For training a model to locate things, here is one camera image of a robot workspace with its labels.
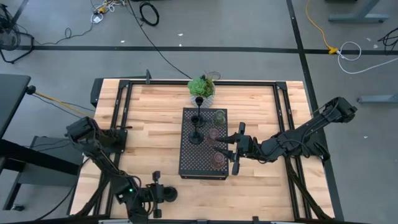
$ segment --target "perforated metal surface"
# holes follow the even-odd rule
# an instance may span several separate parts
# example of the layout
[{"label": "perforated metal surface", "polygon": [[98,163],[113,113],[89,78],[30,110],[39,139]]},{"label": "perforated metal surface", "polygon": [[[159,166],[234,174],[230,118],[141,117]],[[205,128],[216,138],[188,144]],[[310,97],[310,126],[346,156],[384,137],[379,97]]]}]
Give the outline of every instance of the perforated metal surface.
[{"label": "perforated metal surface", "polygon": [[227,110],[221,109],[225,112],[226,124],[221,127],[213,125],[213,117],[215,112],[220,109],[201,109],[200,114],[206,120],[203,127],[198,128],[198,131],[203,133],[205,139],[200,144],[192,144],[188,140],[190,132],[195,130],[190,119],[193,115],[198,114],[196,108],[184,108],[182,118],[181,131],[181,146],[180,146],[180,168],[178,173],[181,176],[194,175],[196,178],[201,176],[208,179],[211,176],[228,176],[228,162],[225,157],[220,157],[222,154],[216,152],[213,146],[228,150],[228,144],[217,142],[213,138],[217,129],[219,137],[226,137],[228,135],[227,127]]}]

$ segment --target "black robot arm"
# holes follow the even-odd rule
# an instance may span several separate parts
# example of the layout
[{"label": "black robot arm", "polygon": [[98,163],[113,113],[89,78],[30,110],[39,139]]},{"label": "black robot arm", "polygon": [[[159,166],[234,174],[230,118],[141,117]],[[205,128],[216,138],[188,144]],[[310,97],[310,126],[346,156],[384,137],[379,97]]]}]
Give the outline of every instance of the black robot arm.
[{"label": "black robot arm", "polygon": [[[130,221],[147,223],[148,216],[152,212],[154,218],[161,218],[162,211],[158,209],[158,203],[173,202],[177,198],[177,191],[173,187],[164,187],[159,184],[160,171],[152,174],[154,183],[141,187],[141,180],[138,177],[129,175],[114,165],[104,149],[117,149],[124,145],[125,139],[121,133],[124,131],[101,130],[95,120],[85,117],[68,126],[66,136],[105,173],[105,183],[110,181],[112,193],[118,202],[126,204]],[[95,194],[102,194],[101,189],[98,189]],[[92,203],[87,203],[85,208],[76,215],[87,215],[91,207]]]},{"label": "black robot arm", "polygon": [[[325,105],[325,109],[318,116],[301,125],[295,130],[288,130],[278,133],[270,139],[258,144],[256,137],[244,134],[245,124],[239,124],[239,131],[227,138],[217,138],[217,141],[229,144],[237,143],[236,151],[226,151],[215,147],[215,150],[221,152],[231,162],[234,162],[232,174],[239,173],[239,158],[245,157],[258,160],[261,163],[274,162],[280,156],[289,158],[291,156],[319,156],[324,161],[330,158],[327,149],[317,142],[316,135],[318,130],[330,123],[350,122],[357,109],[351,106],[344,98],[337,97]],[[289,177],[295,182],[303,196],[308,200],[311,208],[319,219],[329,219],[330,217],[323,213],[314,199],[302,185],[300,179],[295,173],[290,159],[287,159],[287,172]]]}]

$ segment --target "gray floor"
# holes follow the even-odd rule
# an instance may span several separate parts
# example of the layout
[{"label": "gray floor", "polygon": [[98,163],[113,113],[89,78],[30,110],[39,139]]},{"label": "gray floor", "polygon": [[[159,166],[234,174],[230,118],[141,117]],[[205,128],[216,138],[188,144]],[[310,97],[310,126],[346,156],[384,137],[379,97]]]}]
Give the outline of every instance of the gray floor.
[{"label": "gray floor", "polygon": [[[21,2],[4,1],[12,14]],[[311,1],[310,15],[325,29],[330,45],[340,47],[343,42],[355,41],[363,49],[372,50],[376,44],[380,50],[382,45],[376,42],[377,39],[397,25],[398,3],[394,0],[381,1],[372,11],[391,15],[383,24],[330,24],[327,21],[329,14],[358,10],[364,2]],[[307,21],[305,3],[305,0],[293,0],[303,45],[306,49],[324,49],[320,33]],[[172,0],[154,1],[153,4],[160,13],[160,23],[155,28],[144,26],[144,29],[159,46],[297,47],[285,1]],[[90,7],[89,0],[30,0],[18,23],[39,42],[55,41],[63,37],[66,27],[70,27],[74,34],[87,30]],[[127,10],[116,7],[114,13],[107,14],[104,21],[95,25],[86,36],[59,45],[148,46],[150,43]],[[18,50],[8,52],[7,56],[20,53]],[[304,80],[298,54],[164,52],[164,55],[193,77],[204,70],[215,70],[225,79]],[[359,75],[347,75],[338,67],[335,55],[306,56],[320,105],[335,96],[343,96],[358,107],[357,117],[351,123],[332,124],[325,129],[345,219],[395,223],[394,212],[398,207],[397,107],[359,105],[356,98],[396,93],[398,62]],[[343,66],[357,71],[392,58],[367,55],[358,62],[343,63]],[[0,73],[30,75],[31,84],[39,91],[83,106],[90,106],[94,78],[143,75],[147,68],[154,78],[183,78],[157,52],[37,50],[15,65],[0,62]],[[74,117],[26,96],[5,138],[26,145],[34,135],[62,137],[65,126],[74,120]],[[13,177],[14,173],[5,171],[0,176],[1,205]],[[65,187],[23,186],[17,203],[24,204],[26,211],[0,211],[0,222],[35,219],[49,211],[67,192]],[[66,209],[67,203],[64,203],[51,217],[65,216]]]}]

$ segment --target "yellow cable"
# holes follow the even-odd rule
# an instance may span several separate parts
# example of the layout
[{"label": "yellow cable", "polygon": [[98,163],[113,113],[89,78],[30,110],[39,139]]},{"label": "yellow cable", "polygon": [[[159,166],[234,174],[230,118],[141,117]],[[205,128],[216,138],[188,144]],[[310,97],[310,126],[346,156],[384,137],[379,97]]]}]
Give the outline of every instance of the yellow cable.
[{"label": "yellow cable", "polygon": [[83,112],[80,112],[80,111],[76,110],[75,108],[72,108],[71,106],[69,106],[69,105],[67,105],[67,104],[65,104],[65,103],[62,103],[61,101],[59,101],[59,100],[57,100],[57,99],[55,99],[55,98],[52,98],[51,96],[47,96],[47,95],[45,95],[45,94],[43,94],[43,93],[41,93],[41,92],[39,92],[39,91],[36,91],[35,94],[37,94],[37,95],[39,95],[39,96],[41,96],[41,97],[44,97],[44,98],[46,98],[46,99],[48,99],[48,100],[55,101],[55,102],[61,104],[62,106],[66,107],[66,108],[68,108],[68,109],[70,109],[70,110],[72,110],[72,111],[74,111],[74,112],[76,112],[76,113],[78,113],[78,114],[92,117],[92,115],[89,115],[89,114],[85,114],[85,113],[83,113]]},{"label": "yellow cable", "polygon": [[325,38],[325,33],[323,32],[323,30],[318,27],[310,18],[310,16],[308,15],[308,4],[310,3],[310,0],[307,0],[307,4],[305,5],[305,13],[307,15],[308,20],[312,23],[313,26],[315,26],[321,33],[322,33],[322,37],[323,37],[323,41],[326,44],[326,46],[328,46],[329,48],[329,54],[334,54],[338,51],[338,49],[336,47],[331,47],[330,45],[328,45],[328,42],[326,41]]}]

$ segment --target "green succulent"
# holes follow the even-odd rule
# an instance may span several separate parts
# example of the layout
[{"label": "green succulent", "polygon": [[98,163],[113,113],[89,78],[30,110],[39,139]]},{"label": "green succulent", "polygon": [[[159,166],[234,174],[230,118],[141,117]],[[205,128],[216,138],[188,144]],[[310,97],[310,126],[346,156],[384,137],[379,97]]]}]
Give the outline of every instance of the green succulent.
[{"label": "green succulent", "polygon": [[209,97],[214,92],[213,80],[210,78],[194,78],[188,82],[188,89],[192,95]]}]

